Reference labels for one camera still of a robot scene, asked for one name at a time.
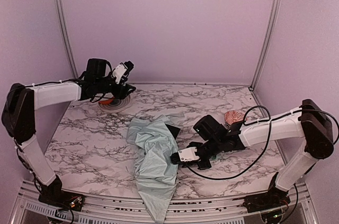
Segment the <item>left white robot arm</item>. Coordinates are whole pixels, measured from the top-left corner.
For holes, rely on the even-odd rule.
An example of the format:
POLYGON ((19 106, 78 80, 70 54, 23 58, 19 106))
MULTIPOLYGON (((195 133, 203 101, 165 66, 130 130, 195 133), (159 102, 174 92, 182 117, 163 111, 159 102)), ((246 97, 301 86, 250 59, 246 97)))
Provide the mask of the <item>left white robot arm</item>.
POLYGON ((11 86, 1 122, 15 143, 19 160, 33 176, 40 202, 80 212, 85 196, 65 191, 60 177, 47 161, 38 139, 38 112, 63 103, 99 102, 108 94, 115 100, 124 100, 136 90, 127 82, 133 69, 130 60, 112 67, 106 59, 91 58, 79 77, 30 85, 14 83, 11 86))

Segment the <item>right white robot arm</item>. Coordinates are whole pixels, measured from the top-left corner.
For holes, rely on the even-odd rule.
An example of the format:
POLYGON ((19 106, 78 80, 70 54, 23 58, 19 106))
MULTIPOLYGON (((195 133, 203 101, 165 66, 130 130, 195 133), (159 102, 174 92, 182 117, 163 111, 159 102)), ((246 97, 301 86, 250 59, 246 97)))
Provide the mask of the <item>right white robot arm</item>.
POLYGON ((320 109, 311 99, 287 113, 246 122, 245 119, 226 128, 211 115, 202 117, 193 127, 205 141, 191 142, 171 155, 171 163, 199 170, 211 168, 210 159, 221 152, 244 150, 270 141, 300 138, 302 144, 290 161, 271 179, 264 193, 246 196, 244 207, 249 213, 277 208, 290 203, 288 191, 321 159, 334 152, 338 137, 333 136, 332 124, 337 120, 320 109))

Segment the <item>mint green folding umbrella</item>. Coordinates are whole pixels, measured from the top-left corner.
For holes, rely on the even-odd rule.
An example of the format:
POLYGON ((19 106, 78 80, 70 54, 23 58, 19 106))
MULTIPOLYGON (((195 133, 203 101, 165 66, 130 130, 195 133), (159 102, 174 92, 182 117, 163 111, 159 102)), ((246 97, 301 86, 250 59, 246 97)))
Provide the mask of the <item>mint green folding umbrella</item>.
POLYGON ((133 165, 137 191, 155 223, 165 221, 176 190, 178 166, 171 163, 170 156, 179 148, 167 126, 178 128, 183 118, 183 113, 160 115, 151 121, 133 118, 128 127, 126 141, 138 147, 133 165))

